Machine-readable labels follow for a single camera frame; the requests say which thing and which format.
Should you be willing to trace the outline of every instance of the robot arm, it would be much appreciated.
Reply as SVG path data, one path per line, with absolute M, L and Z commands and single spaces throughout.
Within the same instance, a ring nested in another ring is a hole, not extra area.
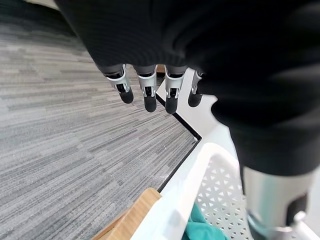
M 134 65 L 149 112 L 156 64 L 166 64 L 169 113 L 185 66 L 198 70 L 188 103 L 218 98 L 211 110 L 230 129 L 253 237 L 291 230 L 320 163 L 319 1 L 56 3 L 126 103 L 133 95 L 123 64 Z

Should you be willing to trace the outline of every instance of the wooden board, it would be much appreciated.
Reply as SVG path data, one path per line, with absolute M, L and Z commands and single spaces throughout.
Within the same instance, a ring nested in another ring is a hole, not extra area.
M 153 188 L 147 188 L 123 215 L 100 231 L 92 240 L 129 240 L 151 207 L 161 198 Z
M 158 64 L 158 66 L 156 67 L 156 72 L 157 73 L 165 73 L 166 70 L 165 70 L 165 65 L 163 64 Z

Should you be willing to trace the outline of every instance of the green towel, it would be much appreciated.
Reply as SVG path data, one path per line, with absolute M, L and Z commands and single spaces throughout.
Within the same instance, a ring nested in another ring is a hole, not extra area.
M 208 224 L 198 206 L 193 205 L 182 240 L 228 240 L 217 227 Z

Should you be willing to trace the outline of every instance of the black glove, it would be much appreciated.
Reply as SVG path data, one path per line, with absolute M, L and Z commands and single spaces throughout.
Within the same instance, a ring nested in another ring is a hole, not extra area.
M 241 165 L 300 175 L 320 162 L 320 1 L 56 0 L 97 67 L 187 65 Z

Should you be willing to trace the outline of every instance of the gray carpet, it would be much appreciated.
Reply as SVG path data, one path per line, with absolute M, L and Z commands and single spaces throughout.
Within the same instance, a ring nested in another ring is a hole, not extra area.
M 195 140 L 158 104 L 122 103 L 63 27 L 0 16 L 0 239 L 90 239 Z

